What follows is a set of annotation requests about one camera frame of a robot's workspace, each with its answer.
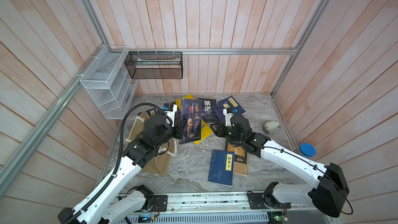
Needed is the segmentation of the burlap canvas tote bag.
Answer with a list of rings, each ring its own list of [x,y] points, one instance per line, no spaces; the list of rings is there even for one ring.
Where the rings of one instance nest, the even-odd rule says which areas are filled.
[[[145,121],[148,120],[150,115],[147,113],[141,112],[134,120],[134,124],[130,129],[130,134],[128,138],[125,139],[125,147],[127,148],[128,144],[132,142],[141,132],[144,131]],[[174,139],[170,139],[170,145],[165,144],[162,145],[161,148],[169,148],[163,155],[158,155],[152,158],[144,167],[143,171],[150,172],[158,175],[166,175],[170,161],[172,157],[175,157],[177,154],[176,151],[176,141]]]

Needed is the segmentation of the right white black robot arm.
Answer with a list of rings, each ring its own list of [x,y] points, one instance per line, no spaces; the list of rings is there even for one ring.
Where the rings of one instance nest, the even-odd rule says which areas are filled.
[[[282,147],[268,136],[254,132],[248,119],[242,115],[227,114],[224,123],[213,123],[211,129],[219,138],[259,158],[269,160],[300,177],[303,185],[285,185],[272,182],[263,192],[267,208],[285,204],[314,206],[327,216],[337,218],[348,202],[349,188],[343,170],[331,163],[328,166],[314,162]]]

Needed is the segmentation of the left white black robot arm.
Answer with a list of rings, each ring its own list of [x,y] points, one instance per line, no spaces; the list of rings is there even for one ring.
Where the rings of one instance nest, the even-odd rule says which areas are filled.
[[[163,111],[144,123],[144,131],[120,147],[114,169],[74,208],[64,208],[58,214],[62,224],[116,224],[131,212],[150,209],[153,192],[146,186],[136,187],[131,194],[115,202],[119,192],[153,158],[164,154],[161,146],[180,137],[180,124],[175,123],[175,112]]]

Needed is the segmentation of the yellow cartoon book front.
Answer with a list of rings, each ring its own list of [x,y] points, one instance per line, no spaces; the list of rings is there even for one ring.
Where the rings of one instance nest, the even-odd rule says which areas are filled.
[[[213,131],[211,130],[211,128],[207,125],[207,123],[205,121],[202,120],[202,125],[201,125],[201,140],[200,141],[194,141],[194,144],[197,145],[199,144],[201,141],[204,141],[206,138],[208,138],[211,134],[213,133]]]

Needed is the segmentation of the blue hanfeizi book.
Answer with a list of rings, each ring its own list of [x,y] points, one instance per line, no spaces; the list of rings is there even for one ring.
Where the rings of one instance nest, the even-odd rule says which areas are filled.
[[[235,153],[214,149],[211,155],[208,181],[232,187]]]

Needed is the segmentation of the dark old man book front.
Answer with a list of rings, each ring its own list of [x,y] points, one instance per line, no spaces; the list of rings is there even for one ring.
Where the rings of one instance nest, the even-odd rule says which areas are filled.
[[[202,140],[203,101],[182,98],[180,106],[181,139],[179,144],[200,142]]]

